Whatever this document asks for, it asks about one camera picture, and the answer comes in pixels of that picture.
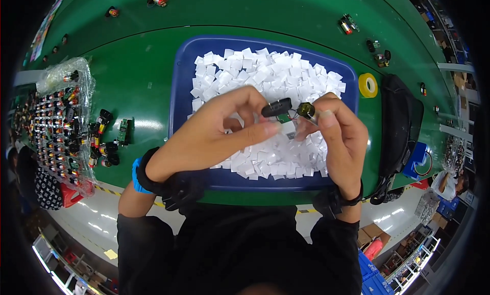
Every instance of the white shirt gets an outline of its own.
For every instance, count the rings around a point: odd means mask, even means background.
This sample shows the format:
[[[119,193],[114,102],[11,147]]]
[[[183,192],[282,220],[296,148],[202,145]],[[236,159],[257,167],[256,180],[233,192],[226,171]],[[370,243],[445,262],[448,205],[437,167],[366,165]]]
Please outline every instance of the white shirt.
[[[434,191],[444,198],[445,200],[453,200],[456,197],[456,184],[458,183],[457,179],[454,179],[452,176],[449,176],[447,178],[446,186],[444,187],[444,192],[439,191],[439,185],[441,181],[444,179],[444,176],[447,174],[447,172],[442,171],[440,172],[436,179],[434,179],[434,182],[432,182],[432,185],[430,186],[431,188],[434,189]]]

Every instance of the green workbench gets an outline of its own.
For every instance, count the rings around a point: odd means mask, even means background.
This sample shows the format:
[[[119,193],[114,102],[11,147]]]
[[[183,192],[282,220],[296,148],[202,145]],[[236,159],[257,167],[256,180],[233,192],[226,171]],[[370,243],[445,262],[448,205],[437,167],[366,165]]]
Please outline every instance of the green workbench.
[[[104,17],[115,6],[119,17]],[[360,32],[346,35],[338,19],[349,13]],[[69,34],[68,44],[60,46]],[[348,62],[357,75],[369,72],[381,83],[383,74],[394,73],[422,100],[425,113],[419,141],[434,158],[433,171],[442,169],[445,134],[443,122],[433,112],[454,114],[456,91],[449,73],[439,71],[445,62],[432,32],[408,0],[169,0],[167,7],[148,8],[146,0],[64,0],[47,34],[41,58],[25,69],[43,69],[64,58],[92,58],[96,80],[91,120],[100,109],[114,114],[102,141],[118,133],[121,118],[134,118],[132,144],[119,151],[117,167],[95,168],[99,181],[125,187],[131,165],[149,148],[168,136],[168,104],[174,56],[181,44],[200,34],[229,34],[280,41],[324,53]],[[392,54],[390,66],[378,68],[365,46],[366,38],[379,40]],[[57,54],[51,54],[58,45]],[[427,96],[420,95],[420,82]],[[369,144],[362,175],[364,193],[378,179],[381,153],[381,96],[359,99],[359,118],[369,130]],[[398,175],[394,188],[412,183]],[[285,205],[311,202],[314,192],[207,192],[203,201],[225,204]]]

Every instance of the black shirt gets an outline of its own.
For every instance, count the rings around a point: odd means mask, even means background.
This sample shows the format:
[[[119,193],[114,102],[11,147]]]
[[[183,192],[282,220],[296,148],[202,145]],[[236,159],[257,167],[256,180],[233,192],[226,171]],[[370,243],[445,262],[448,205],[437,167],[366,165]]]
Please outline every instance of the black shirt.
[[[284,294],[361,293],[359,222],[320,218],[308,244],[296,207],[200,206],[176,237],[159,218],[119,214],[119,294],[236,294],[258,283]]]
[[[34,151],[24,146],[17,154],[16,174],[19,178],[19,190],[21,195],[30,203],[39,205],[37,201],[35,178],[38,163],[32,158]]]

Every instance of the wrist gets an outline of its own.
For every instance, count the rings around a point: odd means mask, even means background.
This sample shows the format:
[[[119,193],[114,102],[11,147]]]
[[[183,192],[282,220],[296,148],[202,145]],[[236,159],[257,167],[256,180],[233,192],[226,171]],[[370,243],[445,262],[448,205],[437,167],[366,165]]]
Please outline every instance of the wrist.
[[[353,184],[348,187],[339,187],[339,191],[345,200],[353,200],[359,196],[359,192],[361,191],[361,180],[359,179],[353,182]]]
[[[175,171],[170,169],[170,165],[169,162],[163,160],[160,151],[157,151],[151,156],[144,171],[149,180],[162,183],[175,174]]]

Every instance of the yellow tape roll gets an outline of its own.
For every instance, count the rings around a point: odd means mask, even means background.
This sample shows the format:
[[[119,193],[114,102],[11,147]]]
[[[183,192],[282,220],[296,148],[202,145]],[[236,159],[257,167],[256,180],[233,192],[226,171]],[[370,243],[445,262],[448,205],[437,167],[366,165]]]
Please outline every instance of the yellow tape roll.
[[[378,94],[378,83],[373,75],[365,73],[359,76],[359,91],[365,98],[374,98]]]

